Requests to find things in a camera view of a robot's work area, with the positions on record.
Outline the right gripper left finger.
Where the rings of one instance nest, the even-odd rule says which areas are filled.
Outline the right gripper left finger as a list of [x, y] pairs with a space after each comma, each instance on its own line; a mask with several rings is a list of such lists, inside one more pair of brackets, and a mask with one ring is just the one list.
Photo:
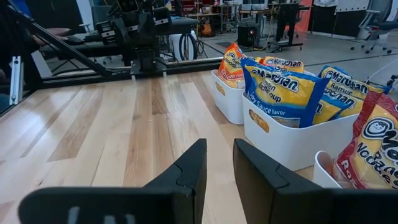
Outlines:
[[201, 223], [206, 139], [143, 187], [48, 187], [19, 204], [21, 223]]

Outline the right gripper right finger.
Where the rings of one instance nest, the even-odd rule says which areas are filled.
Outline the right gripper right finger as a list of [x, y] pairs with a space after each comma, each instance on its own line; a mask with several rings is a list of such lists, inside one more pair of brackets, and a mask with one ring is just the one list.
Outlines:
[[233, 167], [248, 223], [397, 224], [397, 191], [323, 188], [235, 139]]

